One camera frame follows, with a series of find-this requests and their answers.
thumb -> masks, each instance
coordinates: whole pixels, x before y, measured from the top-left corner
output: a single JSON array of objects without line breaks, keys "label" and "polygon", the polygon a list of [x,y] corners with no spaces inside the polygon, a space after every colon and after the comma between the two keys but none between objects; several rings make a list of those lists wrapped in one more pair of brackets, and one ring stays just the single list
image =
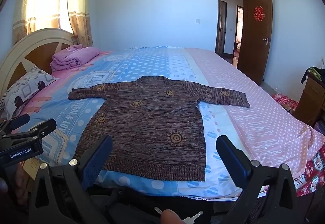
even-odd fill
[{"label": "thumb", "polygon": [[4,179],[0,178],[0,193],[6,194],[8,192],[7,183]]},{"label": "thumb", "polygon": [[160,224],[184,224],[185,222],[170,209],[164,210],[160,216]]}]

wooden cabinet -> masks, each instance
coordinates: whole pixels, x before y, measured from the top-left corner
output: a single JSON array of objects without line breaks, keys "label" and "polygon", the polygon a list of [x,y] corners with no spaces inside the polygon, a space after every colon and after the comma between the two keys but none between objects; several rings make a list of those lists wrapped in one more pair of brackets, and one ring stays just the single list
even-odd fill
[{"label": "wooden cabinet", "polygon": [[325,84],[312,74],[308,75],[306,86],[293,116],[313,127],[325,109]]}]

yellow sun motif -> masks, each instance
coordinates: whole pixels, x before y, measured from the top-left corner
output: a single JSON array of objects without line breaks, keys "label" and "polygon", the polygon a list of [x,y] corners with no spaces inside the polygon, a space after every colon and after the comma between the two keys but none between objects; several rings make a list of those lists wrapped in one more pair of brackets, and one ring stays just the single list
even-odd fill
[{"label": "yellow sun motif", "polygon": [[134,102],[130,103],[130,106],[133,108],[137,108],[138,106],[140,106],[141,104],[143,104],[143,102],[141,100],[136,100]]},{"label": "yellow sun motif", "polygon": [[105,85],[104,84],[99,84],[95,87],[95,90],[104,90]]},{"label": "yellow sun motif", "polygon": [[167,96],[174,96],[174,95],[176,95],[176,92],[173,91],[173,90],[167,90],[167,91],[165,91],[165,93],[167,94]]},{"label": "yellow sun motif", "polygon": [[168,140],[170,141],[170,145],[174,145],[181,147],[181,143],[186,141],[186,137],[181,131],[170,131],[168,135]]},{"label": "yellow sun motif", "polygon": [[104,116],[100,116],[100,117],[98,117],[98,118],[95,119],[95,121],[99,125],[104,124],[107,120],[108,120],[108,117],[104,117]]},{"label": "yellow sun motif", "polygon": [[221,94],[224,96],[230,96],[230,92],[228,91],[222,91]]}]

blue gripper pad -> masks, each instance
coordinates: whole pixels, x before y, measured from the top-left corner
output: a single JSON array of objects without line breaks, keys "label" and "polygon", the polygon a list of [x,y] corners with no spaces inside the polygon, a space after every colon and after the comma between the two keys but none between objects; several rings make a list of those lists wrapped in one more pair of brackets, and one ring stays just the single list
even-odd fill
[{"label": "blue gripper pad", "polygon": [[94,147],[85,151],[81,156],[77,171],[84,190],[94,184],[112,148],[112,138],[110,136],[102,136]]},{"label": "blue gripper pad", "polygon": [[226,135],[217,138],[216,149],[235,185],[245,189],[251,176],[248,157],[236,149]]}]

sweater sleeve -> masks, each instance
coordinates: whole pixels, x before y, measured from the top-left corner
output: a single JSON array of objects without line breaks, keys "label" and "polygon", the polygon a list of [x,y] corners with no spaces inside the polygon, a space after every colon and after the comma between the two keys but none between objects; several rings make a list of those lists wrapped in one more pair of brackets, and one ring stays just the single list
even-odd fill
[{"label": "sweater sleeve", "polygon": [[68,99],[84,99],[84,98],[103,98],[107,99],[107,95],[117,93],[119,90],[119,83],[98,84],[89,88],[74,88],[69,93]]},{"label": "sweater sleeve", "polygon": [[250,108],[246,94],[220,87],[210,87],[194,82],[186,82],[186,92],[195,99],[202,100],[209,104],[234,105]]}]

